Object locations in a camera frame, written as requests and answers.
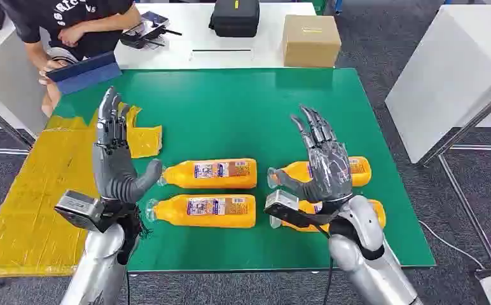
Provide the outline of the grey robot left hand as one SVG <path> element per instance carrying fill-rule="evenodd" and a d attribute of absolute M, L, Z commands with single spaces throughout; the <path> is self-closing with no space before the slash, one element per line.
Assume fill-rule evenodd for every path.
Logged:
<path fill-rule="evenodd" d="M 163 165 L 159 159 L 153 159 L 142 175 L 137 173 L 127 141 L 127 123 L 118 110 L 120 102 L 120 94 L 110 86 L 97 110 L 93 174 L 101 197 L 137 203 L 159 180 Z"/>

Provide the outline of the person's right hand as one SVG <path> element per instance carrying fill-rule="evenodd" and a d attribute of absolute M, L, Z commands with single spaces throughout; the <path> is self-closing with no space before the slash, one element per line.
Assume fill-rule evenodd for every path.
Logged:
<path fill-rule="evenodd" d="M 56 69 L 61 69 L 65 66 L 69 65 L 69 62 L 65 60 L 49 60 L 42 67 L 39 67 L 39 83 L 42 85 L 48 85 L 52 83 L 52 80 L 46 75 L 48 72 L 51 72 Z"/>

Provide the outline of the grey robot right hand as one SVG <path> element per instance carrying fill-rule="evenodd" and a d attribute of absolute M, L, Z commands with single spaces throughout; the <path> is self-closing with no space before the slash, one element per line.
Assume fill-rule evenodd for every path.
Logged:
<path fill-rule="evenodd" d="M 294 114 L 291 120 L 307 149 L 312 180 L 300 182 L 282 169 L 275 169 L 271 176 L 300 200 L 311 203 L 341 201 L 352 196 L 350 161 L 345 145 L 338 141 L 331 125 L 319 112 L 305 105 L 301 105 L 300 110 L 308 126 Z"/>

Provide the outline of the person's left hand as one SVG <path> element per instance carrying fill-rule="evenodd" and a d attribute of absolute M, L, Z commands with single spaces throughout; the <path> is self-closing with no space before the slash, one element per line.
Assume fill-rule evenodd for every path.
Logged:
<path fill-rule="evenodd" d="M 85 29 L 83 24 L 62 29 L 58 34 L 58 39 L 68 47 L 75 47 L 78 41 L 84 36 Z"/>

